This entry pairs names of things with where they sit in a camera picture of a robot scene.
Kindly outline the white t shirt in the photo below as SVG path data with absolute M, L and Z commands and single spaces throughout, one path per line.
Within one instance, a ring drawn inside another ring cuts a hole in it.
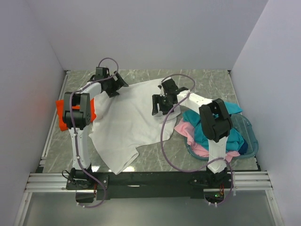
M 121 173 L 139 155 L 137 148 L 168 140 L 181 113 L 176 107 L 166 123 L 152 116 L 152 95 L 160 93 L 160 79 L 122 87 L 119 95 L 94 97 L 96 118 L 89 135 L 101 159 L 114 174 Z

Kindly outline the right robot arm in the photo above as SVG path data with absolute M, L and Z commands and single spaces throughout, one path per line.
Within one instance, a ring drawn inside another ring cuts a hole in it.
M 201 128 L 209 144 L 209 159 L 206 169 L 206 182 L 212 188 L 232 180 L 228 174 L 230 164 L 226 160 L 226 143 L 233 128 L 230 114 L 220 98 L 211 100 L 192 93 L 186 87 L 178 87 L 170 77 L 164 78 L 158 85 L 160 94 L 152 96 L 152 115 L 162 112 L 163 123 L 179 106 L 185 106 L 200 116 Z

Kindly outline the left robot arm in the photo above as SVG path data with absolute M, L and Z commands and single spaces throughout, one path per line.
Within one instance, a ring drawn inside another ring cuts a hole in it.
M 109 98 L 118 96 L 118 90 L 128 86 L 118 70 L 110 74 L 107 67 L 96 67 L 95 74 L 85 86 L 64 94 L 62 120 L 71 136 L 72 169 L 83 172 L 77 179 L 78 185 L 83 189 L 91 188 L 94 183 L 87 150 L 88 126 L 92 119 L 91 100 L 101 93 L 105 93 Z

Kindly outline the pink t shirt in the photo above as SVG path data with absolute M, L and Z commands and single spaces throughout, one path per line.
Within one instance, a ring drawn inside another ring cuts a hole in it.
M 205 137 L 200 124 L 196 127 L 182 118 L 175 126 L 174 130 L 180 135 L 187 138 L 189 153 L 200 160 L 207 160 L 209 157 L 209 142 Z M 230 135 L 226 143 L 226 160 L 231 161 L 232 158 L 240 156 L 238 150 L 242 146 L 244 138 L 234 128 L 230 130 Z

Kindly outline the teal t shirt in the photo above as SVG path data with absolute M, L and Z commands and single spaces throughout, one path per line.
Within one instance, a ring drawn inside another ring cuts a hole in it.
M 237 104 L 224 102 L 218 98 L 195 113 L 200 118 L 202 131 L 209 142 L 220 140 L 224 136 L 229 137 L 233 128 L 230 123 L 231 115 L 240 112 L 242 109 Z

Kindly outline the teal plastic basket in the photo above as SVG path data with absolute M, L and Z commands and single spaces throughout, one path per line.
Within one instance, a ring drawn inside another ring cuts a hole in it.
M 198 124 L 201 125 L 200 118 L 192 110 L 188 110 L 188 111 L 184 112 L 183 119 L 184 119 L 184 121 L 190 122 L 190 124 L 193 125 L 194 127 L 196 127 Z M 253 128 L 252 128 L 250 121 L 246 117 L 244 117 L 243 115 L 241 115 L 239 113 L 232 114 L 231 120 L 233 122 L 233 128 L 236 129 L 248 143 L 247 153 L 244 155 L 240 155 L 238 157 L 234 157 L 234 158 L 232 158 L 232 160 L 246 159 L 246 158 L 254 157 L 258 152 L 259 145 L 258 145 L 256 136 L 254 135 Z M 187 138 L 185 138 L 185 137 L 184 137 L 184 143 L 185 143 L 185 146 L 189 153 L 189 148 L 187 145 Z

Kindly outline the navy blue t shirt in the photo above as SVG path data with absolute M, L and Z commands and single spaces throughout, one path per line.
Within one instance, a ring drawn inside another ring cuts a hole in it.
M 248 143 L 247 141 L 244 139 L 244 142 L 242 144 L 242 146 L 240 147 L 240 149 L 238 150 L 238 153 L 240 155 L 244 155 L 247 153 L 247 150 L 248 150 Z

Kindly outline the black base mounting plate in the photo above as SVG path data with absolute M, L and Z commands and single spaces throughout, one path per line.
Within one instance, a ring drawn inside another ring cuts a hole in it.
M 80 179 L 83 172 L 79 170 L 72 170 L 68 176 L 75 185 L 94 185 L 95 189 L 85 195 L 76 194 L 78 202 L 92 202 L 93 199 L 110 200 L 121 198 L 169 198 L 169 197 L 190 197 L 192 199 L 203 199 L 204 189 L 193 186 L 147 186 L 146 188 L 125 188 L 124 186 L 113 186 L 105 188 L 101 182 L 102 172 L 94 172 L 92 178 Z M 202 179 L 207 179 L 205 171 L 198 171 Z

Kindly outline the aluminium extrusion rail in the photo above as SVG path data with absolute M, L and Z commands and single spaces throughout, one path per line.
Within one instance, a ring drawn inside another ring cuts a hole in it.
M 234 191 L 260 191 L 272 190 L 272 184 L 268 173 L 263 171 L 234 172 L 233 179 L 230 173 L 225 182 L 217 185 L 206 185 L 208 179 L 202 179 L 199 173 L 181 172 L 123 172 L 118 175 L 114 173 L 101 173 L 101 182 L 105 188 L 113 186 L 124 186 L 125 188 L 146 188 L 147 186 L 193 186 L 203 188 L 207 191 L 225 191 L 233 185 Z M 25 192 L 92 192 L 94 185 L 75 185 L 71 180 L 64 178 L 59 173 L 32 173 L 30 174 Z

